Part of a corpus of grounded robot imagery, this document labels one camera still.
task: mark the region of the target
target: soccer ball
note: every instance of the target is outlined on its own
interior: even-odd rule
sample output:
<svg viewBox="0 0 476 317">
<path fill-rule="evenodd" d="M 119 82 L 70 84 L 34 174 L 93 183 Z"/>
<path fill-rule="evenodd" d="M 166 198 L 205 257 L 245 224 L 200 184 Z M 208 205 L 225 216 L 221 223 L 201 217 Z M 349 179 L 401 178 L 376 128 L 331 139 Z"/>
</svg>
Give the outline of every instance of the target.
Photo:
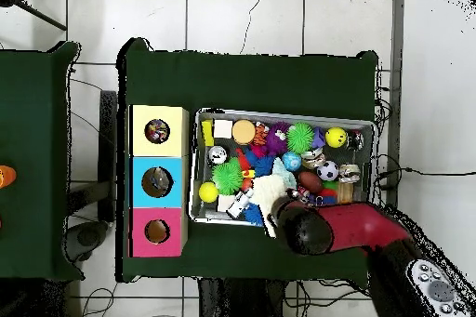
<svg viewBox="0 0 476 317">
<path fill-rule="evenodd" d="M 322 180 L 335 180 L 338 175 L 338 166 L 333 161 L 326 161 L 317 168 L 317 175 Z"/>
</svg>

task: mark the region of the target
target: yellow smiley ball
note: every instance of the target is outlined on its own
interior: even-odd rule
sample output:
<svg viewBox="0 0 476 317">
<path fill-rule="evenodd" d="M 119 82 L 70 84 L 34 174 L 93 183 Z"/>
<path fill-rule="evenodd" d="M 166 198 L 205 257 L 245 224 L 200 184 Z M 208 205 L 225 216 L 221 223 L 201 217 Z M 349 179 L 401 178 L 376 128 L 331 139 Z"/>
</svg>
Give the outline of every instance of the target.
<svg viewBox="0 0 476 317">
<path fill-rule="evenodd" d="M 218 197 L 217 186 L 215 186 L 215 183 L 213 182 L 205 182 L 202 184 L 202 186 L 200 186 L 198 195 L 203 202 L 213 203 Z"/>
<path fill-rule="evenodd" d="M 340 148 L 346 143 L 347 133 L 340 127 L 329 128 L 325 132 L 325 142 L 331 148 Z"/>
</svg>

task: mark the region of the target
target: green felt cloth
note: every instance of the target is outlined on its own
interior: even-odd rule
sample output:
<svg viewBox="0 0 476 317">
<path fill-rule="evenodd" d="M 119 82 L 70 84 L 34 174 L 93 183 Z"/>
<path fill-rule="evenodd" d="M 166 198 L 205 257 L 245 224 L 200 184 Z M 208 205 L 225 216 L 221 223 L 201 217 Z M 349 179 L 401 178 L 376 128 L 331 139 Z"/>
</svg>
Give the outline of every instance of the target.
<svg viewBox="0 0 476 317">
<path fill-rule="evenodd" d="M 204 107 L 372 121 L 376 66 L 373 52 L 359 58 L 168 53 L 148 51 L 136 39 L 126 51 L 126 104 L 181 106 L 191 113 L 191 121 Z M 123 235 L 126 249 L 126 227 Z M 262 230 L 191 220 L 181 257 L 124 257 L 123 274 L 348 278 L 366 284 L 360 249 L 302 257 L 282 249 Z"/>
<path fill-rule="evenodd" d="M 77 44 L 50 53 L 0 50 L 0 165 L 17 180 L 0 189 L 0 277 L 79 279 L 63 256 L 68 66 Z"/>
</svg>

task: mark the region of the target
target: yellow box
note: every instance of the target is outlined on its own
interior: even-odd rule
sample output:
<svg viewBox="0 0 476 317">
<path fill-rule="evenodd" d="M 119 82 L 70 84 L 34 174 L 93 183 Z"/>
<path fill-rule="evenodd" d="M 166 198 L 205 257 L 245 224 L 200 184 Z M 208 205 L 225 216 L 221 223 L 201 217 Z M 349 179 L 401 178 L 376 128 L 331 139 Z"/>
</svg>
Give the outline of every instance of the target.
<svg viewBox="0 0 476 317">
<path fill-rule="evenodd" d="M 137 157 L 182 157 L 189 153 L 189 113 L 180 107 L 131 105 L 132 154 Z M 162 121 L 168 126 L 168 137 L 154 143 L 146 138 L 151 121 Z"/>
</svg>

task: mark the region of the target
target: metal pole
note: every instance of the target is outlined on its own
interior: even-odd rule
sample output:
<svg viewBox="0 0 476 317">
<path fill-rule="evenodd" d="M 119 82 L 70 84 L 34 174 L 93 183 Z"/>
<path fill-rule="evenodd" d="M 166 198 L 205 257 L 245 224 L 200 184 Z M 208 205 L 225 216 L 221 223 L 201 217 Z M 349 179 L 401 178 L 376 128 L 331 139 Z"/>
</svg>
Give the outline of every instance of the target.
<svg viewBox="0 0 476 317">
<path fill-rule="evenodd" d="M 37 11 L 36 9 L 33 9 L 30 7 L 28 4 L 23 3 L 21 0 L 13 0 L 13 4 L 16 5 L 17 7 L 26 10 L 27 12 L 31 13 L 32 15 L 35 15 L 37 18 L 44 20 L 48 22 L 49 24 L 58 27 L 60 30 L 63 30 L 64 32 L 68 30 L 68 28 L 61 23 L 49 18 L 47 15 L 44 15 L 43 13 Z"/>
</svg>

